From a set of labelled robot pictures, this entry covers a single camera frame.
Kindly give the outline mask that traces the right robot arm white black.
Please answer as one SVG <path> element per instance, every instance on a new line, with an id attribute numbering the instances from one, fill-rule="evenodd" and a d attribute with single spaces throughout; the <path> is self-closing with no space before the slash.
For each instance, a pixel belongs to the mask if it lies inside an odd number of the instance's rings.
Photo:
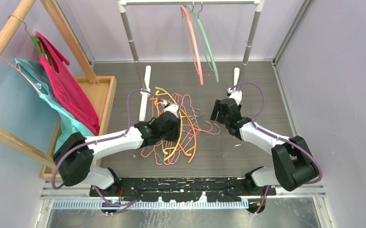
<path id="1" fill-rule="evenodd" d="M 267 186 L 281 186 L 293 191 L 303 184 L 321 180 L 321 168 L 304 138 L 275 134 L 253 119 L 243 117 L 241 105 L 233 98 L 216 100 L 211 120 L 224 124 L 230 135 L 252 143 L 271 155 L 273 167 L 261 166 L 246 173 L 245 188 L 249 194 L 257 195 Z"/>

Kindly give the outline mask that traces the mint green plastic hanger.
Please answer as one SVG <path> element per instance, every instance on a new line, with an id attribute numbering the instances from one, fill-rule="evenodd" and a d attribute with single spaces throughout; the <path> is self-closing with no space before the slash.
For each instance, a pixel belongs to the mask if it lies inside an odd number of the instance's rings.
<path id="1" fill-rule="evenodd" d="M 218 68 L 216 66 L 216 61 L 215 61 L 215 58 L 214 58 L 214 55 L 213 55 L 213 52 L 212 52 L 212 48 L 211 48 L 207 33 L 206 33 L 206 31 L 204 29 L 204 26 L 202 24 L 202 21 L 200 19 L 200 12 L 202 11 L 202 8 L 198 12 L 195 12 L 194 11 L 194 2 L 192 2 L 191 5 L 184 5 L 184 6 L 186 7 L 187 11 L 190 13 L 191 19 L 192 18 L 195 19 L 195 21 L 198 25 L 199 31 L 201 33 L 201 36 L 203 38 L 205 47 L 206 47 L 207 53 L 205 53 L 205 51 L 203 50 L 202 45 L 199 44 L 199 42 L 197 41 L 199 53 L 200 53 L 200 51 L 203 53 L 203 56 L 206 60 L 206 63 L 208 64 L 210 70 L 213 72 L 215 80 L 218 83 L 220 81 Z"/>

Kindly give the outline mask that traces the thick pink plastic hanger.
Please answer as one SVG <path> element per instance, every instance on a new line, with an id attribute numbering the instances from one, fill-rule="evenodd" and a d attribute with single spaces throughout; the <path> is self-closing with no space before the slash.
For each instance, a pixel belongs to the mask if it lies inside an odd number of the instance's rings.
<path id="1" fill-rule="evenodd" d="M 191 16 L 184 5 L 180 6 L 180 11 L 181 11 L 182 19 L 185 20 L 184 29 L 185 29 L 187 39 L 189 42 L 190 52 L 192 55 L 196 73 L 199 77 L 200 85 L 203 85 L 204 82 L 203 82 L 202 66 L 201 66 L 201 61 L 200 61 L 200 56 L 199 56 L 197 40 L 196 40 L 193 24 L 191 21 Z"/>

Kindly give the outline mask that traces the yellow plastic hanger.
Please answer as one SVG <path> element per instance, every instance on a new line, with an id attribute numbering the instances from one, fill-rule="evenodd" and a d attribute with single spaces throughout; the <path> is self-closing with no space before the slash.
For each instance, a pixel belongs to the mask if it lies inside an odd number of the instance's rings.
<path id="1" fill-rule="evenodd" d="M 173 96 L 167 92 L 165 89 L 163 88 L 160 88 L 160 87 L 155 87 L 156 89 L 156 95 L 167 95 L 171 100 L 169 101 L 169 104 L 171 104 L 172 102 L 178 106 L 178 118 L 180 120 L 180 123 L 179 123 L 179 134 L 178 134 L 178 138 L 177 138 L 177 141 L 175 143 L 175 146 L 174 147 L 162 147 L 162 150 L 164 152 L 164 159 L 163 161 L 167 161 L 169 160 L 170 158 L 174 157 L 176 151 L 178 150 L 178 148 L 180 147 L 180 142 L 181 142 L 181 138 L 182 138 L 182 133 L 183 133 L 183 130 L 182 130 L 182 121 L 181 121 L 181 109 L 180 109 L 180 105 L 178 104 L 178 102 L 173 98 Z"/>

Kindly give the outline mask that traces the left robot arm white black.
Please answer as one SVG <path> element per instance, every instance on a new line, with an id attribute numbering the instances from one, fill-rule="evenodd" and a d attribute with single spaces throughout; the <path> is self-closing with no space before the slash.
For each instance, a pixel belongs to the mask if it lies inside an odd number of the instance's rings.
<path id="1" fill-rule="evenodd" d="M 100 188 L 108 196 L 116 195 L 120 183 L 111 168 L 101 168 L 94 161 L 114 153 L 156 145 L 161 140 L 175 142 L 180 118 L 175 105 L 163 110 L 149 122 L 139 122 L 124 131 L 100 136 L 71 134 L 53 155 L 54 175 L 62 179 L 61 187 L 87 183 Z"/>

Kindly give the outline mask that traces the orange plastic hanger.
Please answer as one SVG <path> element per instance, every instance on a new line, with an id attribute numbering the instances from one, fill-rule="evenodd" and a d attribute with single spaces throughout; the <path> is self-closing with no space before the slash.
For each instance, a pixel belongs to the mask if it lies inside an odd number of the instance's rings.
<path id="1" fill-rule="evenodd" d="M 178 115 L 181 118 L 181 125 L 177 141 L 162 140 L 153 146 L 150 152 L 141 152 L 142 157 L 154 156 L 156 165 L 174 165 L 180 157 L 184 156 L 188 159 L 188 164 L 193 161 L 197 152 L 197 135 L 200 130 L 196 125 L 196 111 L 191 107 L 191 104 L 188 107 L 184 105 L 186 98 L 189 102 L 191 101 L 191 97 L 188 95 L 173 94 L 168 98 L 169 103 L 180 106 Z"/>

